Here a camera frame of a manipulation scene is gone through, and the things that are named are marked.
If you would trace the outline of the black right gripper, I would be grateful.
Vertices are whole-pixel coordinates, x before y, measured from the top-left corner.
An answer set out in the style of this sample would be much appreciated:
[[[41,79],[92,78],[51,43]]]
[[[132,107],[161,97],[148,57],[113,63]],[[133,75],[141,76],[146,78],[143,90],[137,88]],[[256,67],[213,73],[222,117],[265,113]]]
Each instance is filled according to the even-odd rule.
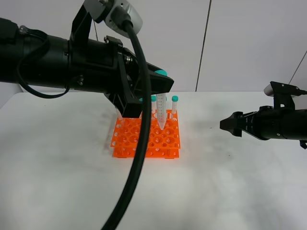
[[[282,109],[272,106],[262,106],[258,111],[246,114],[234,112],[220,121],[220,129],[229,131],[235,137],[242,137],[244,131],[259,140],[283,139],[280,130],[281,115]]]

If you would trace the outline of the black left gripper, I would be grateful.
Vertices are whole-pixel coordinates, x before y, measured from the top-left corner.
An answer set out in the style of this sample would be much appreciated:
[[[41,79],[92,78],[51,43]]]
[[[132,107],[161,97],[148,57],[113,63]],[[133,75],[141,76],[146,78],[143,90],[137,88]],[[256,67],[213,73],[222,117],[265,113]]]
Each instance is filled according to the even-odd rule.
[[[174,80],[146,63],[144,93],[170,92]],[[121,40],[107,36],[106,42],[69,40],[69,71],[76,77],[76,90],[101,92],[124,118],[138,118],[142,112],[141,86],[136,57]]]

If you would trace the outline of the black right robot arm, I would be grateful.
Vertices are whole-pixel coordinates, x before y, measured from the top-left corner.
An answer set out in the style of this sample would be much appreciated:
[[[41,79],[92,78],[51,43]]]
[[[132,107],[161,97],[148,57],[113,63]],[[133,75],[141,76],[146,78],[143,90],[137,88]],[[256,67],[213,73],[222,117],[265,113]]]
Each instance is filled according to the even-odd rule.
[[[220,121],[220,129],[235,137],[241,137],[245,132],[259,140],[298,140],[303,149],[307,148],[306,110],[262,106],[256,112],[234,112]]]

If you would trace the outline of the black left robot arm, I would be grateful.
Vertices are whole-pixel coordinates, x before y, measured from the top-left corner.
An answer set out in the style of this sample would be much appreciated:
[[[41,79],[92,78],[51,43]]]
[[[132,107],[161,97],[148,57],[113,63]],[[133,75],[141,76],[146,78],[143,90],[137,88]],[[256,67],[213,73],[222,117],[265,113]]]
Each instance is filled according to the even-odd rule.
[[[43,35],[0,21],[0,80],[22,86],[64,88],[103,93],[124,117],[141,114],[142,83],[135,55],[122,42],[88,40],[76,46],[71,40]]]

